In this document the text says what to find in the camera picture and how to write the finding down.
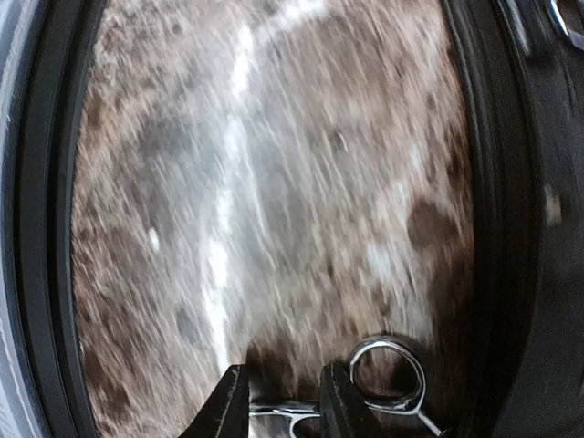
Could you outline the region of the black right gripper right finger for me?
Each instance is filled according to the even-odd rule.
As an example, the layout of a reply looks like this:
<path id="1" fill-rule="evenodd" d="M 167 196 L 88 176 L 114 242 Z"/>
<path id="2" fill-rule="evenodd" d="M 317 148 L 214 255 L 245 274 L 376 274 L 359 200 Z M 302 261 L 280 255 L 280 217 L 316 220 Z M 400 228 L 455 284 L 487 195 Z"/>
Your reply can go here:
<path id="1" fill-rule="evenodd" d="M 379 421 L 340 362 L 330 362 L 322 369 L 319 407 L 322 437 L 384 436 Z"/>

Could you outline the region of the silver thinning scissors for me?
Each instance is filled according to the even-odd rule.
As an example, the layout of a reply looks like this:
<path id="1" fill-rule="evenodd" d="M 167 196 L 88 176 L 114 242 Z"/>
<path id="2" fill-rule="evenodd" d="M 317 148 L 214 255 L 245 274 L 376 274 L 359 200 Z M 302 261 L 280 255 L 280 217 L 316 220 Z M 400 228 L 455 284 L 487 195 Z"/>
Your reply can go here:
<path id="1" fill-rule="evenodd" d="M 357 383 L 357 373 L 361 358 L 374 349 L 388 349 L 397 353 L 412 367 L 416 379 L 413 391 L 406 395 L 389 397 L 380 394 L 368 394 Z M 434 437 L 442 437 L 447 430 L 439 426 L 424 412 L 423 404 L 427 395 L 427 378 L 422 361 L 414 352 L 412 340 L 401 336 L 377 335 L 363 339 L 356 345 L 347 359 L 349 379 L 364 397 L 365 405 L 373 412 L 397 416 L 416 417 Z M 288 433 L 299 437 L 295 431 L 298 423 L 305 420 L 319 419 L 321 410 L 317 401 L 277 401 L 249 402 L 249 417 L 280 417 L 287 420 Z"/>

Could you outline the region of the silver hair cutting scissors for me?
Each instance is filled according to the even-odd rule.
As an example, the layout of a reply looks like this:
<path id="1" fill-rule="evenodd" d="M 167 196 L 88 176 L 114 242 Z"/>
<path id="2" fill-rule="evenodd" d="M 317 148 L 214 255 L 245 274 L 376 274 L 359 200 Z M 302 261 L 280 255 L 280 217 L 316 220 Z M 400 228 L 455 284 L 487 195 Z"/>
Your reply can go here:
<path id="1" fill-rule="evenodd" d="M 565 19 L 565 15 L 560 11 L 558 0 L 549 0 L 547 2 L 547 9 L 550 14 L 552 23 L 557 31 L 572 47 L 582 51 L 583 50 L 583 32 L 574 30 L 569 26 Z"/>

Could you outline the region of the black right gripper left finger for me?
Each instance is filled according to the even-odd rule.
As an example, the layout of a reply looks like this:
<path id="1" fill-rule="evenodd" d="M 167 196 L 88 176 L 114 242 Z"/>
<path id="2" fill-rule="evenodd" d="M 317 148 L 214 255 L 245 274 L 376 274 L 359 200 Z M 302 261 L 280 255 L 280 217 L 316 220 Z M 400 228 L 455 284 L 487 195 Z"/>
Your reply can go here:
<path id="1" fill-rule="evenodd" d="M 249 372 L 231 365 L 180 438 L 247 438 Z"/>

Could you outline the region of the black zippered tool case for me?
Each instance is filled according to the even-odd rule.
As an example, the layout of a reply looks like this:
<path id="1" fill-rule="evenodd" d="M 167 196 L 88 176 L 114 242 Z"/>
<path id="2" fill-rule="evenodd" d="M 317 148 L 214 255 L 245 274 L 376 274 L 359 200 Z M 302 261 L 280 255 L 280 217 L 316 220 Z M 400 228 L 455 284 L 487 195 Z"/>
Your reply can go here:
<path id="1" fill-rule="evenodd" d="M 583 32 L 583 4 L 559 1 Z M 474 198 L 457 437 L 583 434 L 583 50 L 548 1 L 447 1 Z"/>

